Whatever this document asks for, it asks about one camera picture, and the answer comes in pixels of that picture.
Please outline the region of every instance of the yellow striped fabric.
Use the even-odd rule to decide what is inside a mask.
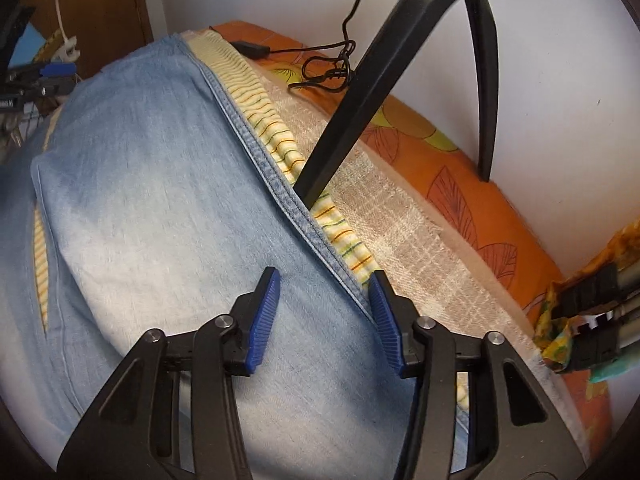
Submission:
[[[61,109],[62,107],[59,107],[51,116],[42,145],[43,152],[47,151],[49,147],[49,139],[53,129],[56,127]],[[36,275],[36,295],[38,297],[38,306],[40,307],[40,318],[42,319],[42,327],[46,330],[47,314],[49,312],[49,262],[47,261],[47,240],[44,235],[42,215],[37,204],[33,211],[33,269]]]
[[[296,139],[282,122],[254,70],[244,58],[213,30],[187,32],[183,35],[191,51],[216,74],[238,109],[253,127],[291,185],[305,164]],[[362,240],[350,227],[326,191],[311,208],[327,239],[362,286],[380,267]]]

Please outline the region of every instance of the denim seam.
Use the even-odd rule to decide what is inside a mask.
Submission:
[[[350,271],[346,269],[344,261],[337,253],[335,253],[334,248],[328,246],[324,233],[309,216],[309,212],[303,205],[302,201],[297,195],[295,195],[293,188],[285,180],[280,169],[276,167],[273,158],[271,158],[271,156],[266,152],[265,147],[258,141],[258,139],[256,139],[253,129],[246,122],[244,116],[240,113],[235,103],[229,97],[228,92],[226,92],[226,89],[219,82],[215,73],[213,73],[209,67],[193,55],[191,49],[189,49],[188,45],[184,43],[182,38],[178,37],[177,39],[180,49],[199,68],[200,73],[203,75],[207,85],[211,89],[213,97],[229,119],[233,126],[233,130],[244,147],[244,150],[247,152],[250,160],[256,167],[258,174],[266,184],[270,194],[274,197],[280,209],[289,219],[293,227],[295,227],[301,234],[309,247],[321,259],[322,263],[324,263],[327,269],[338,279],[338,282],[356,302],[362,313],[370,320],[370,322],[373,322],[373,319],[368,312],[368,303],[364,297],[360,284],[357,283]]]
[[[41,355],[47,356],[49,355],[50,347],[49,347],[49,343],[47,342],[47,334],[42,325],[42,317],[40,315],[40,303],[38,302],[37,294],[35,293],[36,276],[35,276],[35,270],[33,266],[33,247],[34,247],[33,245],[33,229],[34,229],[33,213],[36,207],[37,207],[37,199],[34,200],[33,204],[31,205],[31,208],[30,208],[31,214],[28,215],[30,220],[27,220],[25,222],[26,231],[24,235],[27,240],[30,240],[30,243],[28,244],[28,250],[25,253],[24,270],[25,270],[25,275],[27,276],[28,280],[30,280],[32,284],[32,286],[27,287],[27,291],[26,291],[26,294],[29,300],[29,306],[31,307],[32,314],[33,314],[32,316],[29,317],[29,319],[39,321],[39,322],[34,322],[32,324],[33,333],[36,334],[35,338],[36,338],[37,349]],[[53,379],[56,377],[56,373],[54,371],[53,364],[50,362],[50,360],[43,361],[43,371],[44,373],[47,374],[48,378],[50,379],[50,381],[47,381],[47,388],[54,396],[59,397],[60,390],[58,388],[52,387]],[[64,391],[62,391],[62,396],[63,398],[67,398],[67,396],[64,394]],[[62,408],[62,402],[60,403],[60,405],[61,405],[61,412],[65,415],[65,417],[69,421],[67,411]]]
[[[62,311],[60,310],[60,267],[58,265],[58,259],[60,257],[60,253],[58,251],[58,245],[55,243],[54,237],[53,237],[53,232],[52,229],[50,227],[49,224],[49,216],[47,214],[47,207],[45,206],[44,203],[44,197],[42,195],[42,183],[41,183],[41,177],[40,177],[40,168],[36,168],[36,174],[37,174],[37,191],[40,192],[40,200],[38,201],[37,199],[37,194],[36,194],[36,200],[37,202],[39,202],[40,204],[40,214],[42,215],[42,225],[43,228],[45,230],[45,237],[47,237],[47,235],[49,235],[49,240],[47,240],[47,253],[49,252],[49,248],[51,250],[52,259],[49,259],[49,255],[47,255],[47,259],[49,260],[49,269],[55,269],[56,271],[56,283],[55,283],[55,288],[52,288],[51,286],[51,282],[49,282],[49,303],[47,305],[47,312],[48,312],[48,316],[50,316],[50,314],[52,313],[51,308],[53,307],[55,310],[56,315],[58,316],[58,320],[59,320],[59,326],[60,326],[60,337],[56,338],[58,341],[60,341],[60,347],[55,349],[55,351],[57,351],[60,355],[60,358],[62,359],[62,364],[63,364],[63,370],[65,373],[65,377],[68,383],[68,388],[69,388],[69,393],[71,394],[71,398],[69,399],[69,401],[71,402],[72,406],[74,407],[75,410],[77,410],[78,414],[81,415],[82,413],[82,407],[80,404],[80,401],[78,399],[78,396],[76,394],[76,391],[74,389],[72,380],[71,380],[71,375],[69,374],[69,370],[68,370],[68,362],[67,362],[67,358],[66,358],[66,354],[65,354],[65,338],[66,338],[66,333],[65,333],[65,323],[62,317]]]

